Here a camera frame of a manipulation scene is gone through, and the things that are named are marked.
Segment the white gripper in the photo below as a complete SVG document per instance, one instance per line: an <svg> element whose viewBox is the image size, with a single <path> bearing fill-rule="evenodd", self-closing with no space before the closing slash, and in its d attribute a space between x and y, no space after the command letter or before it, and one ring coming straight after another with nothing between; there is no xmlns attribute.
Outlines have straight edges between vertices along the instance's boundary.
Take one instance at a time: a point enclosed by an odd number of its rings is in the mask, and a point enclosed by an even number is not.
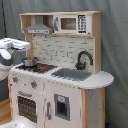
<svg viewBox="0 0 128 128"><path fill-rule="evenodd" d="M17 40L17 39L9 39L9 43L12 49L26 51L29 50L31 47L30 42Z"/></svg>

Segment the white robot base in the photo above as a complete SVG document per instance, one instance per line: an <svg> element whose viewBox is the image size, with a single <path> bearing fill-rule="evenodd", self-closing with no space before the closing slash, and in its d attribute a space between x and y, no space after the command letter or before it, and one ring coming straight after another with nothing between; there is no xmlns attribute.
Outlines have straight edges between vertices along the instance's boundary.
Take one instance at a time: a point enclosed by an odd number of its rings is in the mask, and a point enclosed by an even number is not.
<svg viewBox="0 0 128 128"><path fill-rule="evenodd" d="M10 122L0 125L0 128L35 128L35 126L28 118L17 116Z"/></svg>

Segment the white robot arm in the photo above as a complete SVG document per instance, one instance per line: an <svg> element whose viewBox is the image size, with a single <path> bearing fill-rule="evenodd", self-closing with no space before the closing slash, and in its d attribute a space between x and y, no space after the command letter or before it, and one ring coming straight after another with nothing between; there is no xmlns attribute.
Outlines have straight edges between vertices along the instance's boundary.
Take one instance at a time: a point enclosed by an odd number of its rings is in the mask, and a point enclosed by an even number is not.
<svg viewBox="0 0 128 128"><path fill-rule="evenodd" d="M0 39L0 81L4 80L8 76L9 71L13 66L13 51L26 51L30 49L30 46L30 42L21 41L18 39Z"/></svg>

